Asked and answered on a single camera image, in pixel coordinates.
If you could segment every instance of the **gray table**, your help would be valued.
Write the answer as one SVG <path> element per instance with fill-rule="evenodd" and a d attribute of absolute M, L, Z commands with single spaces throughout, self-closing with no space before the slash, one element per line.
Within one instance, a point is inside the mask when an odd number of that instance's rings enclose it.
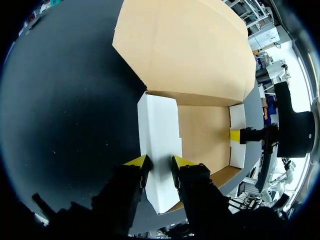
<path fill-rule="evenodd" d="M 41 214 L 39 193 L 55 210 L 90 207 L 110 168 L 140 155 L 137 102 L 146 87 L 112 47 L 121 0 L 68 0 L 16 41 L 1 78 L 0 144 L 17 196 Z M 257 86 L 244 101 L 247 126 L 261 129 Z M 245 169 L 261 155 L 248 143 Z M 183 209 L 157 216 L 143 195 L 131 233 L 180 222 Z"/>

